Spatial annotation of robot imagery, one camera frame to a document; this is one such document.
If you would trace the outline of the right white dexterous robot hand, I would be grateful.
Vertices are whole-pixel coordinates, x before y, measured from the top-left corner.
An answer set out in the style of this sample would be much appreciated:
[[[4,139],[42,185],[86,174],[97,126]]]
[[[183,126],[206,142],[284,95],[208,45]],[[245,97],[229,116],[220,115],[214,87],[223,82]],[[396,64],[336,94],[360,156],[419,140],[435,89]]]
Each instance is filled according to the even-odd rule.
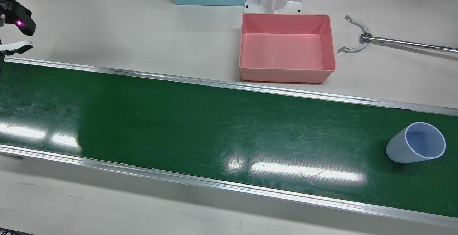
[[[0,45],[0,62],[1,64],[5,61],[5,56],[11,56],[14,54],[23,54],[33,47],[33,43],[28,40],[18,41],[16,43],[8,43]]]

